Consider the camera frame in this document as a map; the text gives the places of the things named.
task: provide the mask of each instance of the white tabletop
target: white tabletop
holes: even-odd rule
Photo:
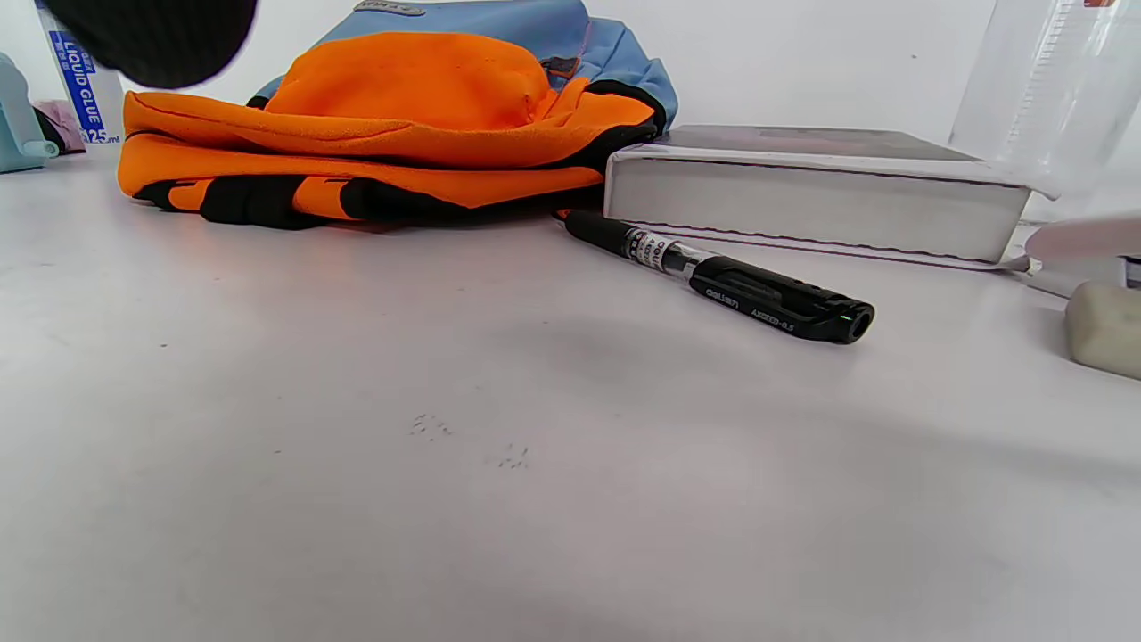
[[[723,245],[772,332],[544,218],[204,222],[0,176],[0,640],[1141,635],[1141,383],[1013,281]]]

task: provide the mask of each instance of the pen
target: pen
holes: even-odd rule
[[[802,340],[851,344],[875,318],[871,303],[687,245],[600,212],[555,213],[576,238],[680,278],[697,293]]]

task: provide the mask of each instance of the pink fabric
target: pink fabric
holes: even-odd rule
[[[67,100],[46,100],[35,103],[35,108],[43,112],[48,120],[56,125],[56,131],[64,139],[64,148],[59,153],[82,152],[83,135],[79,129],[79,119],[75,117],[75,109]]]

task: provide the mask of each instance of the white background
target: white background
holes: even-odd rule
[[[244,101],[340,22],[356,0],[261,0],[237,60],[193,91]],[[63,97],[32,0],[8,0],[0,50],[33,96]],[[994,0],[588,0],[665,60],[679,122],[872,127],[945,141]],[[1135,120],[1107,181],[1141,174]]]

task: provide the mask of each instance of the white book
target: white book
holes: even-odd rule
[[[610,157],[606,214],[997,262],[1033,190],[898,131],[687,125]]]

